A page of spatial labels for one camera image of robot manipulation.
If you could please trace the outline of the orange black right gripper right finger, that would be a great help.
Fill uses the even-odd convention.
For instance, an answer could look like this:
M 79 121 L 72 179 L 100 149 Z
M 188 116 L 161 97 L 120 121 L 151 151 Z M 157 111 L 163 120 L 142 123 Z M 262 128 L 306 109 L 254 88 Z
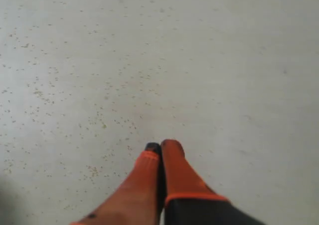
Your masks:
M 166 225 L 260 225 L 212 190 L 185 158 L 181 143 L 161 143 L 166 182 L 164 223 Z

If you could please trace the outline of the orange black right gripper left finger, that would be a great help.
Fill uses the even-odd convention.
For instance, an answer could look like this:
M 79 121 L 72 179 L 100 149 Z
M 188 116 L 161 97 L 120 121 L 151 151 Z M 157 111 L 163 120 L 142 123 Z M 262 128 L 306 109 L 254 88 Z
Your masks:
M 161 147 L 147 143 L 132 171 L 102 204 L 74 225 L 158 225 L 161 215 Z

